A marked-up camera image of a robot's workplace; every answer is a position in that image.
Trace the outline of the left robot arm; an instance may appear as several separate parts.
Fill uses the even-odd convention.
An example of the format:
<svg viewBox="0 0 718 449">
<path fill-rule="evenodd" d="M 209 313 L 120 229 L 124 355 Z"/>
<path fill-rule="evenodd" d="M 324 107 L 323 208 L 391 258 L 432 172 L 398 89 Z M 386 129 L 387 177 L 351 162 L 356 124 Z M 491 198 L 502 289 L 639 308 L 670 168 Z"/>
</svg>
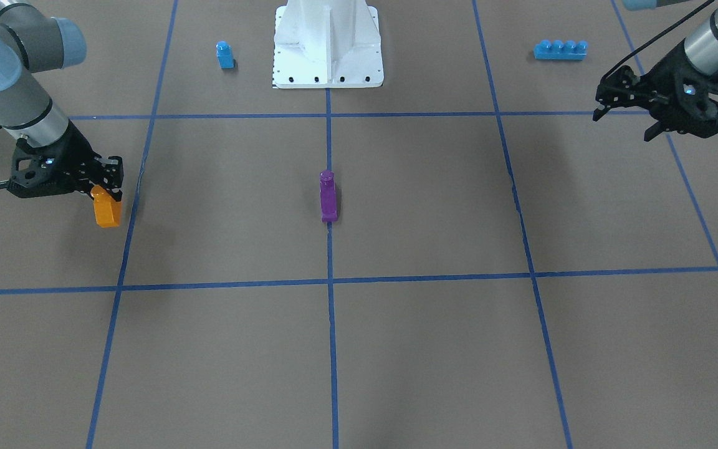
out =
<svg viewBox="0 0 718 449">
<path fill-rule="evenodd" d="M 718 134 L 718 8 L 648 73 L 636 74 L 625 60 L 616 63 L 601 78 L 595 98 L 595 121 L 615 108 L 648 111 L 655 123 L 644 131 L 647 142 L 670 132 Z"/>
</svg>

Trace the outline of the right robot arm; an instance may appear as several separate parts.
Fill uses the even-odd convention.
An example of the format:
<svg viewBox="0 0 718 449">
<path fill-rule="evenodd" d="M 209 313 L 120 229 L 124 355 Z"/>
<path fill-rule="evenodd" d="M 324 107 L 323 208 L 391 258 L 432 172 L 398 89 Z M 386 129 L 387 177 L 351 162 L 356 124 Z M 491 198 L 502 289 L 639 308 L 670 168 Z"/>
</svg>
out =
<svg viewBox="0 0 718 449">
<path fill-rule="evenodd" d="M 0 1 L 0 130 L 16 142 L 0 190 L 20 198 L 77 191 L 122 202 L 122 158 L 97 153 L 35 77 L 79 65 L 86 56 L 75 22 L 46 16 L 26 1 Z"/>
</svg>

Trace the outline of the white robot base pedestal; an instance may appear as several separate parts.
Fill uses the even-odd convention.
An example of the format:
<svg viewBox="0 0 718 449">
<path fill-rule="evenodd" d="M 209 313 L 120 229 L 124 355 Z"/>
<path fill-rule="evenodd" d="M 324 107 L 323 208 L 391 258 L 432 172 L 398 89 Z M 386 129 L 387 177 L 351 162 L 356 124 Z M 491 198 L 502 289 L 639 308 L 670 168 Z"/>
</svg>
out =
<svg viewBox="0 0 718 449">
<path fill-rule="evenodd" d="M 365 1 L 288 1 L 274 18 L 273 88 L 383 85 L 377 8 Z"/>
</svg>

